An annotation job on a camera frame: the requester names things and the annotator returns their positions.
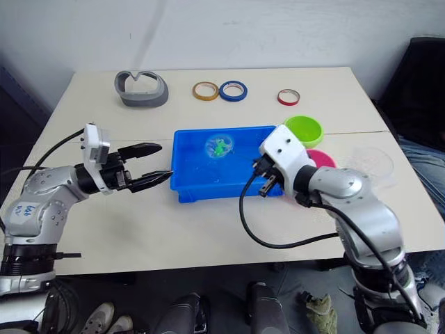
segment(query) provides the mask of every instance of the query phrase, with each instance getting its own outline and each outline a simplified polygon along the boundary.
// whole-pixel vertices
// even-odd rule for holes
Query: green bowl
[[[323,128],[308,116],[293,116],[284,121],[306,148],[315,148],[323,139]]]

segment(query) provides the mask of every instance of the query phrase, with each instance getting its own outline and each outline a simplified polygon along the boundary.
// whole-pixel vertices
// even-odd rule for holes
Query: tape roll
[[[237,96],[226,94],[224,92],[224,90],[229,87],[239,88],[241,90],[241,94],[237,95]],[[220,96],[226,101],[238,102],[238,101],[244,100],[244,98],[247,96],[247,94],[248,94],[248,88],[245,86],[244,83],[242,83],[240,81],[231,80],[231,81],[223,83],[220,87]]]
[[[213,95],[200,95],[197,92],[197,89],[199,86],[207,86],[213,89]],[[196,97],[199,100],[202,101],[211,101],[214,100],[215,98],[218,97],[219,92],[218,92],[218,86],[215,85],[213,82],[209,82],[209,81],[201,81],[196,83],[193,88],[192,88],[192,92],[193,92],[193,96]]]
[[[291,102],[284,101],[281,97],[281,94],[284,93],[291,93],[296,97],[296,100]],[[285,106],[295,106],[300,101],[300,93],[293,89],[283,89],[280,92],[278,92],[277,100],[279,103],[284,104]]]

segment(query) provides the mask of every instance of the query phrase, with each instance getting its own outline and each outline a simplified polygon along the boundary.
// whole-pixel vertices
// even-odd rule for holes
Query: red tape roll
[[[295,95],[296,101],[292,101],[292,102],[284,101],[280,96],[283,93],[291,93],[291,94]],[[283,89],[280,92],[278,92],[277,99],[278,99],[279,103],[284,104],[285,106],[295,106],[300,101],[300,93],[293,89]]]

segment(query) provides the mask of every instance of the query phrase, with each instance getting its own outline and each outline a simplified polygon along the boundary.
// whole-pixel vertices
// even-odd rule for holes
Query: shoe
[[[130,316],[122,315],[118,320],[111,326],[111,328],[106,332],[106,334],[114,334],[116,332],[131,331],[133,329],[133,321]]]
[[[102,334],[110,327],[113,320],[114,305],[112,303],[101,304],[86,321],[81,334]]]

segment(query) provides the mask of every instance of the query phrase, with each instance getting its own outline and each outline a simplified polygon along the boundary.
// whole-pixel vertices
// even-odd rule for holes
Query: white table
[[[114,72],[74,75],[26,164],[37,161],[56,141],[82,128],[85,122],[95,121],[111,130],[112,150],[139,141],[163,146],[152,156],[127,163],[133,177],[137,177],[170,167],[176,129],[276,125],[289,116],[306,114],[323,124],[327,135],[318,148],[331,155],[340,167],[353,164],[354,154],[369,147],[379,148],[391,157],[394,172],[378,181],[375,192],[397,214],[408,251],[445,246],[443,220],[348,68],[159,74],[169,85],[170,99],[151,110],[130,110],[122,105],[113,89]],[[197,81],[221,84],[230,79],[247,84],[246,100],[202,102],[191,96],[191,87]],[[283,88],[298,90],[302,95],[300,104],[288,107],[276,102],[276,92]],[[80,161],[79,144],[73,141],[48,158],[45,165]],[[25,175],[21,173],[17,178],[5,205],[18,196]],[[254,232],[269,242],[291,242],[334,231],[332,219],[323,210],[305,209],[285,198],[246,198],[245,214]],[[308,260],[343,254],[338,239],[289,250],[264,248],[244,232],[237,198],[182,205],[169,182],[135,194],[95,194],[73,206],[58,249],[83,255],[82,259],[57,261],[58,274]]]

